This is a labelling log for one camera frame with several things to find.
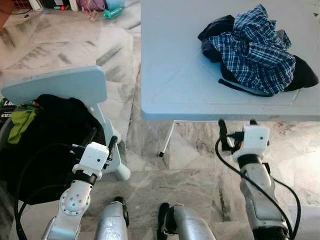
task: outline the pile of clothes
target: pile of clothes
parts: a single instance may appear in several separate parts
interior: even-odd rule
[[[219,83],[262,97],[317,85],[319,79],[301,58],[287,52],[291,42],[284,30],[275,31],[259,4],[234,18],[221,17],[198,36],[202,53],[221,63]]]
[[[76,98],[43,94],[16,109],[11,121],[8,144],[0,151],[5,170],[0,180],[7,182],[8,191],[16,194],[17,181],[30,159],[20,186],[20,200],[40,188],[60,185],[40,191],[28,202],[31,205],[58,200],[69,187],[74,177],[72,168],[78,163],[70,153],[72,144],[86,146],[94,141],[106,145],[103,127]]]

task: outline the blue plaid shirt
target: blue plaid shirt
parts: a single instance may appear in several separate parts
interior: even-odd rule
[[[276,21],[268,20],[266,9],[259,4],[237,15],[233,32],[209,38],[240,84],[272,95],[291,83],[296,64],[294,56],[287,52],[291,47],[287,34],[282,41],[275,26]]]

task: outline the black cable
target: black cable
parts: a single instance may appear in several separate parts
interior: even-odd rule
[[[71,148],[70,145],[67,144],[63,144],[63,143],[52,143],[49,144],[47,146],[45,146],[44,148],[40,149],[39,151],[37,151],[24,165],[24,167],[22,168],[21,172],[20,172],[20,176],[18,178],[18,181],[16,183],[16,189],[15,189],[15,195],[14,195],[14,206],[13,206],[13,210],[14,210],[14,218],[15,218],[15,228],[16,228],[16,233],[17,236],[19,238],[19,240],[27,240],[27,236],[24,232],[24,229],[21,225],[21,216],[19,216],[18,213],[18,203],[19,203],[19,192],[20,192],[20,186],[21,186],[21,182],[23,179],[23,176],[27,170],[27,168],[29,167],[29,165],[35,160],[37,159],[38,155],[40,155],[41,153],[43,153],[45,150],[47,150],[48,148],[51,148],[53,146],[64,146],[64,147],[68,147]]]
[[[10,15],[20,15],[20,14],[26,14],[26,13],[30,12],[31,10],[32,9],[29,9],[28,11],[24,11],[24,12],[12,13],[12,12],[3,11],[2,9],[0,9],[0,12],[3,12],[5,14],[10,14]]]
[[[221,160],[221,162],[224,163],[224,165],[226,165],[228,168],[230,168],[232,171],[234,171],[235,173],[237,173],[238,175],[240,175],[243,179],[247,180],[250,184],[252,184],[258,191],[260,191],[267,199],[269,199],[270,202],[273,203],[273,205],[280,211],[280,213],[282,214],[282,216],[284,217],[284,220],[287,224],[288,227],[288,231],[289,231],[289,237],[291,240],[294,240],[293,238],[293,231],[292,231],[292,226],[290,224],[290,221],[287,217],[287,215],[285,214],[285,212],[281,209],[281,207],[278,205],[278,203],[271,197],[269,196],[268,193],[266,193],[258,184],[256,184],[254,181],[252,181],[249,177],[247,177],[246,175],[244,175],[242,172],[240,172],[239,170],[237,170],[236,168],[234,168],[233,166],[231,166],[229,163],[227,163],[223,157],[220,155],[219,153],[219,143],[221,142],[221,139],[219,138],[216,143],[215,143],[215,153],[217,155],[217,157]]]
[[[22,213],[24,212],[27,204],[29,203],[29,201],[34,197],[36,196],[38,193],[40,193],[41,191],[43,190],[46,190],[46,189],[53,189],[53,188],[63,188],[63,187],[66,187],[67,185],[65,184],[55,184],[55,185],[48,185],[48,186],[43,186],[39,189],[37,189],[36,191],[34,191],[33,193],[31,193],[23,202],[22,206],[20,207],[20,210],[19,210],[19,217],[21,218],[22,216]]]
[[[274,177],[272,177],[272,178],[275,182],[277,182],[278,184],[287,188],[295,198],[297,209],[296,209],[295,224],[294,224],[293,233],[292,233],[292,239],[295,239],[295,237],[297,236],[297,232],[298,232],[299,224],[300,224],[300,219],[301,219],[301,203],[300,203],[299,197],[297,196],[296,192],[291,187],[289,187],[288,185],[284,184],[283,182],[275,179]]]

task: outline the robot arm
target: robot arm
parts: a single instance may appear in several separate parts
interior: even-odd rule
[[[242,132],[227,135],[223,120],[219,121],[220,137],[224,138],[222,150],[232,151],[233,159],[239,164],[242,174],[254,181],[276,203],[275,181],[266,165],[262,163],[268,145],[269,129],[259,126],[255,121],[245,125]],[[235,146],[228,137],[234,138]],[[248,221],[256,240],[288,240],[289,231],[278,208],[250,182],[241,179],[240,189],[245,198]]]
[[[116,141],[117,137],[112,137],[109,148],[96,142],[89,143],[86,148],[73,145],[72,153],[82,157],[72,169],[73,181],[61,195],[57,216],[49,222],[42,240],[77,239],[81,218],[90,205],[90,192],[96,180],[102,178],[102,170],[111,160],[109,150]]]

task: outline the chair backrest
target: chair backrest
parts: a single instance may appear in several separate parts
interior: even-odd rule
[[[34,100],[41,94],[76,98],[87,106],[107,99],[107,81],[99,66],[85,66],[25,77],[7,84],[1,94],[15,105]]]

